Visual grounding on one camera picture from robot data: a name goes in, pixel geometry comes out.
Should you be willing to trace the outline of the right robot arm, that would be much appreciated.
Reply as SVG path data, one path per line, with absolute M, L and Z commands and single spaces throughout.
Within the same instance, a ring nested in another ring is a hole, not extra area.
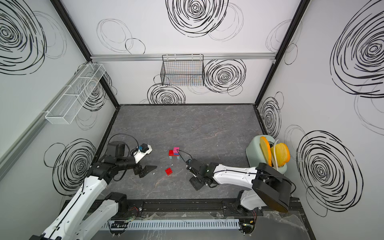
M 186 166 L 193 174 L 190 183 L 197 191 L 204 186 L 212 189 L 219 185 L 246 188 L 246 191 L 239 192 L 239 209 L 252 211 L 267 206 L 280 213 L 289 210 L 293 182 L 265 163 L 257 167 L 237 168 L 218 163 L 207 165 L 189 159 Z

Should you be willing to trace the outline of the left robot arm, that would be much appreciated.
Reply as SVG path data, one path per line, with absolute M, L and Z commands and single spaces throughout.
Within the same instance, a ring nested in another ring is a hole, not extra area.
M 152 152 L 148 144 L 129 150 L 125 142 L 113 141 L 105 154 L 87 171 L 87 175 L 67 206 L 41 235 L 32 240 L 90 240 L 113 217 L 122 217 L 129 211 L 127 196 L 110 193 L 89 216 L 86 214 L 97 197 L 119 173 L 133 170 L 136 176 L 145 177 L 156 166 L 145 166 L 140 161 Z

